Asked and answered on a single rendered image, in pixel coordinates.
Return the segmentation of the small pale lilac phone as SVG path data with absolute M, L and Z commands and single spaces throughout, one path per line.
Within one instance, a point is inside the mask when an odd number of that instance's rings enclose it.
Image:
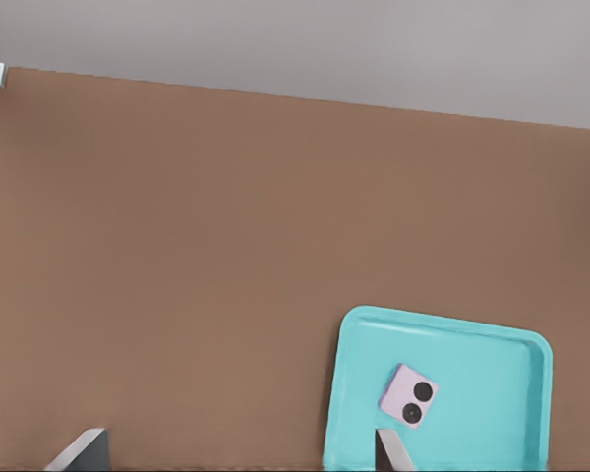
M 406 364 L 397 364 L 378 400 L 379 409 L 409 429 L 420 427 L 439 385 Z

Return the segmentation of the pale blue-green tray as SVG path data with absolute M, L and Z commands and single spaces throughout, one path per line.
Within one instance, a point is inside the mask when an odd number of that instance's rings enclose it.
M 439 385 L 416 430 L 378 407 L 400 363 Z M 551 347 L 538 333 L 354 308 L 339 329 L 323 466 L 373 470 L 375 431 L 393 429 L 418 471 L 544 472 L 552 374 Z

